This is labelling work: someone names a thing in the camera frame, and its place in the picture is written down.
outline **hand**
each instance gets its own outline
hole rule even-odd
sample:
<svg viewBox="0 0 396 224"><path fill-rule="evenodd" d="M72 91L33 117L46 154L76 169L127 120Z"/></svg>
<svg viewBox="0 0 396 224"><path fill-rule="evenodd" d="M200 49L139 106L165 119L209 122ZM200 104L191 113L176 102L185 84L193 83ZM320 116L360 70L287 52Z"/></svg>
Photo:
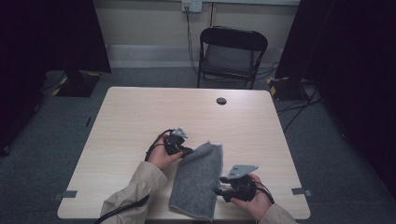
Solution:
<svg viewBox="0 0 396 224"><path fill-rule="evenodd" d="M166 139L168 135L164 134L156 143L157 145L152 149L151 154L148 157L148 161L156 165L160 170L166 169L172 162L177 161L183 152L178 152L177 154L168 155L163 145L163 140Z"/></svg>
<svg viewBox="0 0 396 224"><path fill-rule="evenodd" d="M249 174L255 182L261 183L258 176ZM260 184L256 184L257 188L262 188ZM249 212L257 221L260 221L268 209L271 207L271 202L268 196L259 190L256 190L256 196L250 202L245 202L239 199L231 198L231 202L236 206Z"/></svg>

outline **black device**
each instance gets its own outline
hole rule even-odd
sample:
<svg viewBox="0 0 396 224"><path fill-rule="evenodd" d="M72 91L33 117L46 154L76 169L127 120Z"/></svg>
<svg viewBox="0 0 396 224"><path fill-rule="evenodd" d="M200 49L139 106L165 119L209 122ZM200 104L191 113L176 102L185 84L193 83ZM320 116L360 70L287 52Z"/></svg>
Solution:
<svg viewBox="0 0 396 224"><path fill-rule="evenodd" d="M153 142L151 147L148 149L146 153L146 158L145 161L149 160L149 155L151 154L151 151L158 146L159 144L156 144L158 140L166 133L170 133L169 136L163 141L163 145L165 146L166 153L168 155L173 155L178 153L179 151L183 152L182 158L186 157L187 155L191 154L193 150L189 147L184 147L182 144L184 143L184 138L188 138L186 133L183 131L182 128L178 129L169 129L158 135L157 139Z"/></svg>
<svg viewBox="0 0 396 224"><path fill-rule="evenodd" d="M220 181L224 184L230 184L233 188L230 190L215 190L216 194L222 196L226 203L229 203L231 198L248 202L256 195L256 183L249 175L244 175L237 179L228 179L223 176Z"/></svg>
<svg viewBox="0 0 396 224"><path fill-rule="evenodd" d="M231 198L236 198L245 202L253 200L256 196L257 190L264 192L271 203L275 203L271 192L262 183L254 181L254 179L248 175L250 172L258 169L258 166L252 165L235 165L231 169L228 176L222 176L219 178L223 184L230 184L232 189L222 190L215 189L215 193L222 196L226 203L229 203Z"/></svg>

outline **beige sleeve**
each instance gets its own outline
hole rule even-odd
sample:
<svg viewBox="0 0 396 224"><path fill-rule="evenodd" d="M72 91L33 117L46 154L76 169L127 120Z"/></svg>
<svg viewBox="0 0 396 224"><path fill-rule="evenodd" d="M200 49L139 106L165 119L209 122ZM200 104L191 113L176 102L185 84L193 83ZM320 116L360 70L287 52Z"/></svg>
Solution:
<svg viewBox="0 0 396 224"><path fill-rule="evenodd" d="M101 216L129 203L137 202L148 194L153 194L163 188L167 182L166 176L154 164L142 161L137 167L129 185L104 201ZM106 219L104 224L137 224L144 223L148 212L149 200L143 207L132 208Z"/></svg>
<svg viewBox="0 0 396 224"><path fill-rule="evenodd" d="M296 223L291 214L280 205L274 203L265 213L259 224L291 224Z"/></svg>

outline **power outlet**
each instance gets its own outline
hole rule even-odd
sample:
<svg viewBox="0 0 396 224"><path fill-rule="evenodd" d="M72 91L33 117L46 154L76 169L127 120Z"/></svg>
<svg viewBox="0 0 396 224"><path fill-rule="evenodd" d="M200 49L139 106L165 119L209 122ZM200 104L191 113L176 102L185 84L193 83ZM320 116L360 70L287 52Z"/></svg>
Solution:
<svg viewBox="0 0 396 224"><path fill-rule="evenodd" d="M181 11L202 12L202 1L181 1Z"/></svg>
<svg viewBox="0 0 396 224"><path fill-rule="evenodd" d="M181 1L181 11L186 11L186 9L192 11L191 5L191 1Z"/></svg>

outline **cloth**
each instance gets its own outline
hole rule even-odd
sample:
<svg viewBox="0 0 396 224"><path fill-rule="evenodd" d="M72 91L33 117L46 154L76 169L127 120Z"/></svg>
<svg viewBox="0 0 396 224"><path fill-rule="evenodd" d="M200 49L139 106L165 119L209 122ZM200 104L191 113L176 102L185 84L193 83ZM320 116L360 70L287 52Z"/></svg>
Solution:
<svg viewBox="0 0 396 224"><path fill-rule="evenodd" d="M157 190L162 189L167 182L166 176L154 164L148 161L140 162L129 185L104 201L101 216L126 204L137 202L148 194L152 196ZM149 201L143 207L132 208L102 223L106 224L137 224L145 223Z"/></svg>
<svg viewBox="0 0 396 224"><path fill-rule="evenodd" d="M259 224L294 224L291 214L279 204L274 203L260 220Z"/></svg>
<svg viewBox="0 0 396 224"><path fill-rule="evenodd" d="M189 216L212 220L222 170L222 146L201 145L178 164L169 207Z"/></svg>

